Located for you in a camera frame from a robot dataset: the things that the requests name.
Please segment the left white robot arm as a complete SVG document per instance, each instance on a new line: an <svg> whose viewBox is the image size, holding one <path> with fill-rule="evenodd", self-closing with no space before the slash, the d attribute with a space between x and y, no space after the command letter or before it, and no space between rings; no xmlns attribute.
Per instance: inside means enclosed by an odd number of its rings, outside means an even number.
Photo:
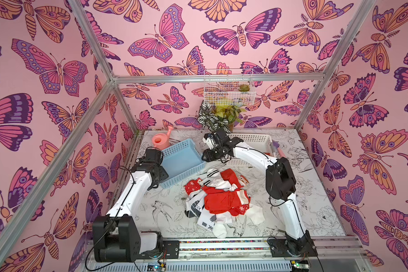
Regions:
<svg viewBox="0 0 408 272"><path fill-rule="evenodd" d="M130 180L121 196L105 215L98 216L93 222L92 251L96 262L135 262L163 255L161 233L140 231L136 226L136 216L145 193L156 189L168 178L162 162L162 151L149 147L135 165L126 169Z"/></svg>

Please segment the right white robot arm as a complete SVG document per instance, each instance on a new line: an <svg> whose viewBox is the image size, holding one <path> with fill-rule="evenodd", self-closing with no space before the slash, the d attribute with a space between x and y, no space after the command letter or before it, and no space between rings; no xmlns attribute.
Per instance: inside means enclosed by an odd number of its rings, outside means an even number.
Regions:
<svg viewBox="0 0 408 272"><path fill-rule="evenodd" d="M266 155L223 129L206 133L203 142L209 147L202 155L205 162L236 158L262 171L270 204L281 211L288 254L293 257L318 256L314 241L301 220L296 201L296 178L287 158Z"/></svg>

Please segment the white plastic basket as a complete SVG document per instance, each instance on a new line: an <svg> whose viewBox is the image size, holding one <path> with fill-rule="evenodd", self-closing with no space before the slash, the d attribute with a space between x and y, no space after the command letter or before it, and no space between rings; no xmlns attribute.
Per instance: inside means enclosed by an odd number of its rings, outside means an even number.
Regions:
<svg viewBox="0 0 408 272"><path fill-rule="evenodd" d="M271 136L268 134L231 133L228 136L230 138L238 137L242 139L244 143L249 145L251 148L263 152L267 156L275 157L275 148L273 146L273 141ZM227 162L227 166L253 167L253 165L238 158L232 158L229 162Z"/></svg>

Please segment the plain red sock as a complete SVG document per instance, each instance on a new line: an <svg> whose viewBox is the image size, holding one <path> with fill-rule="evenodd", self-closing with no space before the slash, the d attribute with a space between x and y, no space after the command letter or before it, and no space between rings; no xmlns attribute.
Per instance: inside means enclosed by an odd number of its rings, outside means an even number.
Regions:
<svg viewBox="0 0 408 272"><path fill-rule="evenodd" d="M241 181L234 170L227 169L202 187L206 193L205 209L210 214L230 213L232 216L244 215L249 209L250 196L244 190L245 182Z"/></svg>

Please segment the light blue plastic basket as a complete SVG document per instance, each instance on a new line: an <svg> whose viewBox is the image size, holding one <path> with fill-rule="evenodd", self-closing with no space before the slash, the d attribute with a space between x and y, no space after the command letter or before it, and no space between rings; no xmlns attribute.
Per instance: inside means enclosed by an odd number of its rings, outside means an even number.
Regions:
<svg viewBox="0 0 408 272"><path fill-rule="evenodd" d="M201 159L202 154L196 150L195 142L190 138L165 148L162 153L162 167L168 174L168 178L160 183L163 189L195 175L206 165Z"/></svg>

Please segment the white sock black stripes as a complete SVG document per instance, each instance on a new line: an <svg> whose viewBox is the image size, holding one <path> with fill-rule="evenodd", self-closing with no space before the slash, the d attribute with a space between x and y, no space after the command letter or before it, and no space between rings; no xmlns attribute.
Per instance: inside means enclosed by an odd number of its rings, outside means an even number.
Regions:
<svg viewBox="0 0 408 272"><path fill-rule="evenodd" d="M209 168L205 173L205 177L201 181L202 186L208 186L212 181L215 179L219 179L221 177L220 170L216 168Z"/></svg>

